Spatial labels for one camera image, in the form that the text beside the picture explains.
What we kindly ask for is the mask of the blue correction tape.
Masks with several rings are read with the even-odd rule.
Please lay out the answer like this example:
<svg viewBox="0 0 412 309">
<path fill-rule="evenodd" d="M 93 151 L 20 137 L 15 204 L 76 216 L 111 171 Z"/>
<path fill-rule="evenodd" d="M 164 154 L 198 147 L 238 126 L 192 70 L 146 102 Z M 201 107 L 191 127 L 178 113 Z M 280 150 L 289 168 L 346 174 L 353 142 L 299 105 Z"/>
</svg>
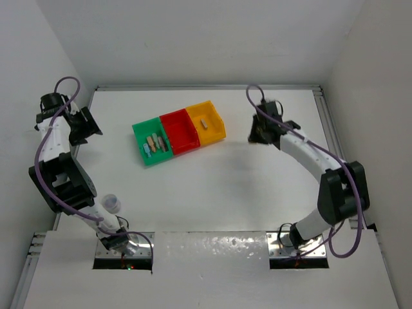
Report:
<svg viewBox="0 0 412 309">
<path fill-rule="evenodd" d="M 150 147 L 147 143 L 143 144 L 143 149 L 148 158 L 152 157 Z"/>
</svg>

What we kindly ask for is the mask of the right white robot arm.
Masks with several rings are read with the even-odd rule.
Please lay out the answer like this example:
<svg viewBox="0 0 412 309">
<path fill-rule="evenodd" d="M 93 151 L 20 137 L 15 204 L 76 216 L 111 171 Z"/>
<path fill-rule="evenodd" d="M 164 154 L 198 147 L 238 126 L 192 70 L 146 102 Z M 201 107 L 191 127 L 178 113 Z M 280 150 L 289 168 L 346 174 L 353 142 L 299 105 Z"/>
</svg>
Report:
<svg viewBox="0 0 412 309">
<path fill-rule="evenodd" d="M 370 207 L 366 173 L 358 161 L 345 162 L 316 148 L 306 138 L 301 126 L 283 121 L 283 107 L 276 100 L 261 100 L 253 116 L 248 137 L 251 144 L 274 145 L 299 162 L 319 183 L 317 206 L 305 218 L 290 227 L 283 245 L 295 249 L 346 219 Z"/>
</svg>

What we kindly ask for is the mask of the pink correction tape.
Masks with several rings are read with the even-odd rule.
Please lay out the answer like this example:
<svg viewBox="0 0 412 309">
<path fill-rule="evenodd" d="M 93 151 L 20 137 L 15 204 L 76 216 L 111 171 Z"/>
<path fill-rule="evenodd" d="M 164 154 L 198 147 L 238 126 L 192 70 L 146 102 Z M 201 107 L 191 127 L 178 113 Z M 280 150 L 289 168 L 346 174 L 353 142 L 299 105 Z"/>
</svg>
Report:
<svg viewBox="0 0 412 309">
<path fill-rule="evenodd" d="M 158 138 L 159 138 L 161 150 L 162 150 L 163 152 L 168 152 L 168 147 L 167 147 L 167 144 L 165 143 L 164 138 L 163 138 L 162 136 L 159 136 Z"/>
</svg>

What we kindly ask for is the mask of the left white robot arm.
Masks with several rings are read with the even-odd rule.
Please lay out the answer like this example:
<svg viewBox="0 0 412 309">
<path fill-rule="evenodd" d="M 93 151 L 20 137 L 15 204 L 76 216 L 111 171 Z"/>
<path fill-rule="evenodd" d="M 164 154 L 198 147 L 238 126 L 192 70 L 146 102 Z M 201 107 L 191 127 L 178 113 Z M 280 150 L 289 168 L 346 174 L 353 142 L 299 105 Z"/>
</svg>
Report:
<svg viewBox="0 0 412 309">
<path fill-rule="evenodd" d="M 41 97 L 35 129 L 42 146 L 28 172 L 50 209 L 82 220 L 107 250 L 120 252 L 129 242 L 124 224 L 95 202 L 93 181 L 72 155 L 73 146 L 86 144 L 102 132 L 88 108 L 77 109 L 68 96 L 54 92 Z"/>
</svg>

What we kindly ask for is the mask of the white eraser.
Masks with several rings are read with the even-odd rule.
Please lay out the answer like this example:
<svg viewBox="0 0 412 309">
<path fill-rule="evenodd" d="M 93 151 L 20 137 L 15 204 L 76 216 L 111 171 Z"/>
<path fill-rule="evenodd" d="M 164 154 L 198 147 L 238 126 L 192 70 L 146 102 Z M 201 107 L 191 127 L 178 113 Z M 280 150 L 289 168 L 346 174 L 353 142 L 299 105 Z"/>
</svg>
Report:
<svg viewBox="0 0 412 309">
<path fill-rule="evenodd" d="M 208 125 L 204 119 L 201 119 L 201 124 L 205 130 L 208 130 Z"/>
</svg>

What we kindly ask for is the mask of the clear tape roll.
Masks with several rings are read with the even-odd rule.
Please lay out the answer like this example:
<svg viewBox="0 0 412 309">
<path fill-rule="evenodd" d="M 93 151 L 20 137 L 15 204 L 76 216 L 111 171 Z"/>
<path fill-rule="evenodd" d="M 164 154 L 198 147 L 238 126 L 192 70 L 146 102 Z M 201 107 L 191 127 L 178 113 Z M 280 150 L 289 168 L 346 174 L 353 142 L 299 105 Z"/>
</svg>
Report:
<svg viewBox="0 0 412 309">
<path fill-rule="evenodd" d="M 106 194 L 101 198 L 101 205 L 110 214 L 118 214 L 121 210 L 121 202 L 114 194 Z"/>
</svg>

